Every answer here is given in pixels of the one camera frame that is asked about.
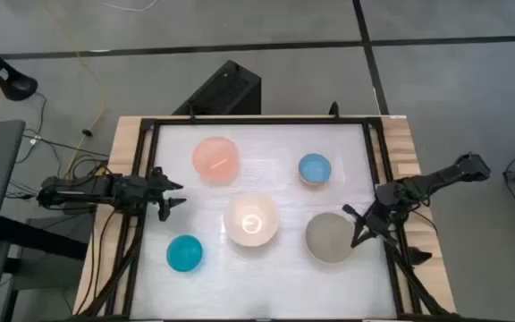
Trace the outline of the large grey bowl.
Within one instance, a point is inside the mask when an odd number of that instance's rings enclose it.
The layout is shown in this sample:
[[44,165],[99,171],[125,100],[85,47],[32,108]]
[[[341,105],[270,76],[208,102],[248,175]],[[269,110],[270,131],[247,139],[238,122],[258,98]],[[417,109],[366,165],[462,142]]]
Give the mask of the large grey bowl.
[[350,257],[353,233],[353,223],[345,217],[321,213],[308,221],[305,243],[313,257],[328,264],[337,264]]

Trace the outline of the black stand base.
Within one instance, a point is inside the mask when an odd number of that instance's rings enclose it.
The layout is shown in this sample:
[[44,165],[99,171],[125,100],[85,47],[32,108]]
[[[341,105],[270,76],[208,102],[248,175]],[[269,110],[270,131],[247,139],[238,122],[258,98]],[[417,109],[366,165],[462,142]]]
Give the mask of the black stand base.
[[38,82],[13,68],[0,56],[0,89],[7,99],[22,101],[37,92]]

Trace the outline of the large pink bowl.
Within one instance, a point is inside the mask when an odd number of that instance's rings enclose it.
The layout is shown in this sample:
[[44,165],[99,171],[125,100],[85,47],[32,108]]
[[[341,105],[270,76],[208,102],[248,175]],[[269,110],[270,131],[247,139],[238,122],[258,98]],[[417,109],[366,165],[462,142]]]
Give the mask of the large pink bowl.
[[239,150],[234,141],[225,137],[206,138],[195,147],[192,164],[202,182],[227,185],[238,175]]

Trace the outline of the black box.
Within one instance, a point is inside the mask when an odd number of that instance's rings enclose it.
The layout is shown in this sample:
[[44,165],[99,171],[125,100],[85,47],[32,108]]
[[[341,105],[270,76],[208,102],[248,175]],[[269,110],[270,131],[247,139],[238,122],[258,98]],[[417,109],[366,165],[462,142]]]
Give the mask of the black box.
[[258,75],[228,60],[173,115],[261,114],[261,89]]

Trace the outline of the white table cover sheet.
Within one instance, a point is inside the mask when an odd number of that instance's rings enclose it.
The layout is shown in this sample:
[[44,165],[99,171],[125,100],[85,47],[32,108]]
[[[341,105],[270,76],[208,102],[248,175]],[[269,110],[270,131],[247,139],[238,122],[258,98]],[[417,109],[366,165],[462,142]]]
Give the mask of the white table cover sheet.
[[[225,137],[240,152],[240,170],[227,185],[201,181],[192,164],[206,138]],[[301,180],[298,164],[321,154],[332,166],[324,184]],[[378,239],[328,264],[308,251],[308,221],[340,214],[349,204],[365,210],[374,199],[365,133],[359,124],[163,125],[155,163],[187,201],[165,222],[156,207],[146,217],[136,274],[133,318],[392,318],[396,314],[385,250]],[[223,216],[234,199],[270,197],[278,207],[279,229],[267,244],[246,248],[224,230]],[[170,242],[196,237],[203,257],[190,272],[166,261]]]

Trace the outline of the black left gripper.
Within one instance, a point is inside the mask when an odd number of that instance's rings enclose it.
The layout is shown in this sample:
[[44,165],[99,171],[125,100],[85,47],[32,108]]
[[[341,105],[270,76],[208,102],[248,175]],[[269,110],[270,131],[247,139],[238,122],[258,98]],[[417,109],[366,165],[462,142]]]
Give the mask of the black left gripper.
[[126,175],[114,180],[113,207],[123,214],[136,216],[147,203],[159,206],[158,218],[165,222],[171,209],[186,202],[186,199],[165,199],[165,191],[180,190],[183,186],[172,182],[163,174],[161,167],[155,167],[148,178]]

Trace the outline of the small teal bowl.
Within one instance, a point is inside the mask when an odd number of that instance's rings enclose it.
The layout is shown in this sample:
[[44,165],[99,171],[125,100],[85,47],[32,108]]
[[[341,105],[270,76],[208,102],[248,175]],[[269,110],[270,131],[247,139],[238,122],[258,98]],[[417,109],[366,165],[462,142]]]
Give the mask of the small teal bowl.
[[192,235],[180,235],[167,247],[166,261],[170,268],[178,272],[194,270],[203,257],[200,241]]

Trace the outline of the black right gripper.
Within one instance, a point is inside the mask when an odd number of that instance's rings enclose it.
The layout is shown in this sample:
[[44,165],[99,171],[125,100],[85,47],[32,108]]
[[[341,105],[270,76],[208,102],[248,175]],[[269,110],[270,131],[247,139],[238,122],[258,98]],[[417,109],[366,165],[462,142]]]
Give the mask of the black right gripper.
[[398,244],[389,232],[389,228],[393,224],[391,210],[379,201],[374,201],[364,215],[361,215],[349,204],[343,205],[342,211],[353,216],[357,221],[354,225],[353,236],[350,243],[352,249],[355,249],[364,241],[376,237],[381,237],[391,246]]

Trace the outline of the blue zigzag patterned bowl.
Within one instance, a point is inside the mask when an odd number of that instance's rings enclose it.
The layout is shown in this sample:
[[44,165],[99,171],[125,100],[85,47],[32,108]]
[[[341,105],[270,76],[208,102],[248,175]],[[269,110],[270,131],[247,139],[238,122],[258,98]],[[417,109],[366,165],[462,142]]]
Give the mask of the blue zigzag patterned bowl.
[[307,154],[298,164],[302,181],[307,184],[324,184],[332,174],[332,166],[329,160],[321,154]]

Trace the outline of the large cream bowl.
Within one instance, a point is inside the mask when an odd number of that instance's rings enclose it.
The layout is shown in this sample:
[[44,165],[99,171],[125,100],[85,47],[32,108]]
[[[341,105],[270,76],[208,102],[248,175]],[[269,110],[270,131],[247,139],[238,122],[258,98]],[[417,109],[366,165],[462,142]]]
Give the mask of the large cream bowl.
[[234,242],[243,247],[259,247],[278,231],[278,207],[267,195],[243,195],[232,201],[223,223],[225,233]]

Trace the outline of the black metal table frame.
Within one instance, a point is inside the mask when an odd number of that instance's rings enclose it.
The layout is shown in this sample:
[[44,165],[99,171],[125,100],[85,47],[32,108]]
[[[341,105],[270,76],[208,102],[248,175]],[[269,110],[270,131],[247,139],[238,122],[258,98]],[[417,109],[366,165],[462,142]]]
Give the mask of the black metal table frame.
[[[258,125],[258,124],[359,124],[363,127],[367,156],[374,188],[376,184],[391,176],[392,172],[385,151],[384,120],[378,117],[333,118],[329,115],[307,115],[276,118],[263,115],[249,115],[241,118],[234,116],[201,116],[190,119],[186,116],[124,116],[118,121],[109,156],[109,167],[117,173],[145,173],[155,166],[156,146],[159,129],[163,125]],[[95,249],[88,256],[86,269],[99,271],[99,282],[105,283],[114,269],[122,250],[127,250],[133,240],[139,241],[138,255],[123,273],[119,284],[102,308],[103,315],[127,314],[131,317],[136,274],[142,245],[147,213],[139,219],[124,220],[107,207],[97,212]],[[395,316],[422,310],[416,292],[393,264],[390,252],[385,248],[389,277],[396,307]]]

